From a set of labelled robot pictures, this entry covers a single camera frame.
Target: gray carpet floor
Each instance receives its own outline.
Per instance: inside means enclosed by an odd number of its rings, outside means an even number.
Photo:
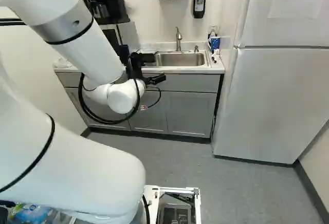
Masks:
[[[203,224],[320,224],[291,168],[212,157],[208,144],[92,133],[90,139],[137,156],[147,184],[201,189]]]

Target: faucet handle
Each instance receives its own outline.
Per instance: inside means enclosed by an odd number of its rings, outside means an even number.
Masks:
[[[183,36],[180,34],[178,27],[176,26],[177,32],[176,32],[176,39],[182,40]]]

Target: gray cabinet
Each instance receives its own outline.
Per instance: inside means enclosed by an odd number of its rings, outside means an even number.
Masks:
[[[79,97],[78,97],[78,89],[77,88],[65,88],[67,94],[69,95],[70,99],[72,100],[74,106],[80,113],[83,120],[86,122],[87,126],[92,127],[99,127],[99,128],[108,128],[108,129],[116,129],[116,130],[130,130],[129,123],[124,121],[117,125],[104,125],[94,121],[93,119],[89,118],[81,108]],[[112,111],[108,106],[101,105],[90,98],[84,96],[84,101],[86,105],[93,111],[96,115],[108,119],[108,120],[119,120],[124,119],[126,115],[117,114],[116,112]]]
[[[210,137],[220,75],[168,74],[167,80],[157,85],[162,91],[160,101],[147,110],[138,111],[128,121],[117,125],[100,124],[84,113],[80,106],[77,89],[80,73],[57,72],[57,75],[81,117],[90,127]],[[158,97],[159,92],[149,88],[141,97],[140,105],[153,104]],[[87,106],[102,118],[119,120],[126,117],[86,96],[84,100]]]
[[[146,91],[140,105],[151,105],[159,98],[158,91]],[[163,93],[160,101],[153,107],[140,110],[129,119],[132,130],[151,133],[168,133],[165,99]]]
[[[169,134],[210,137],[216,94],[165,92],[163,98]]]

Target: faucet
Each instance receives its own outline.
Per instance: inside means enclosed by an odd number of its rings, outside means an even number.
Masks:
[[[180,34],[178,27],[176,27],[177,32],[176,32],[176,51],[181,51],[180,47],[180,40],[183,39],[182,35]]]

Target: cabinet drawer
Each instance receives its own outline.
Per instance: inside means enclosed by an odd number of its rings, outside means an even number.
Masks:
[[[59,80],[64,87],[78,88],[81,73],[57,72]],[[156,76],[156,74],[144,74],[144,77]],[[209,74],[167,74],[167,80],[157,86],[162,91],[186,91],[186,92],[208,92],[217,93],[221,75]],[[116,83],[126,80],[123,75]]]
[[[144,74],[144,77],[156,74]],[[221,75],[209,74],[166,74],[167,79],[157,86],[162,91],[217,93]]]
[[[79,73],[79,72],[56,72],[56,75],[65,88],[78,88],[81,73]],[[126,80],[127,80],[127,77],[124,74],[115,83],[117,83],[117,84],[123,83]]]

